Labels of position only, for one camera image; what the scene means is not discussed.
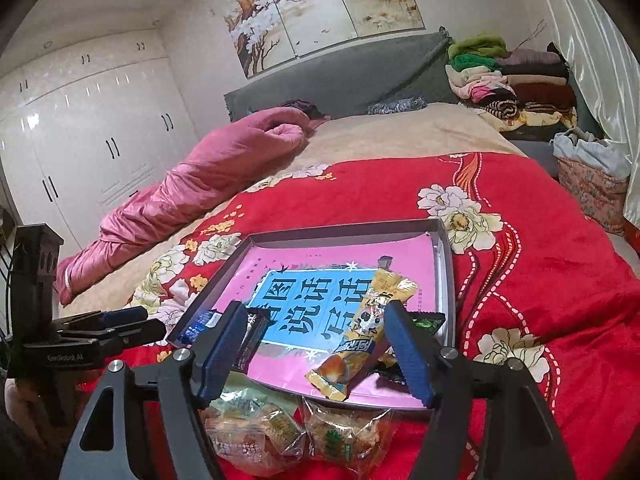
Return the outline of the person right hand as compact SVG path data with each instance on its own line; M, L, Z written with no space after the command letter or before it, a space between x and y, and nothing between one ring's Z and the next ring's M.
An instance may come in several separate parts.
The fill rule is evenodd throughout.
M54 426L42 397L25 379L8 378L4 384L4 402L9 419L26 437L38 444L66 444L74 425Z

